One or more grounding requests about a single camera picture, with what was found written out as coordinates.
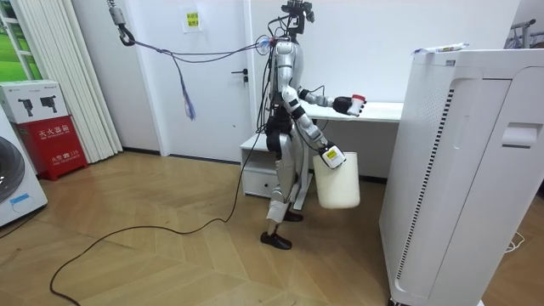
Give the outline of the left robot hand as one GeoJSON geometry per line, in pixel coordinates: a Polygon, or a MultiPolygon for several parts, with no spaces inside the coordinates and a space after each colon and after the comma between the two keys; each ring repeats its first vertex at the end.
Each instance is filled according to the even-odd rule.
{"type": "Polygon", "coordinates": [[[337,97],[332,103],[332,108],[347,116],[359,116],[364,108],[364,103],[350,97],[337,97]]]}

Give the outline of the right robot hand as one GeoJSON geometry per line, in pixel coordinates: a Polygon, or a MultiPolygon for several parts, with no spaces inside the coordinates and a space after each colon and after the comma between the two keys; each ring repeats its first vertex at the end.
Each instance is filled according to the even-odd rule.
{"type": "Polygon", "coordinates": [[[325,147],[319,149],[321,160],[330,168],[336,169],[340,167],[347,158],[344,153],[332,142],[325,147]]]}

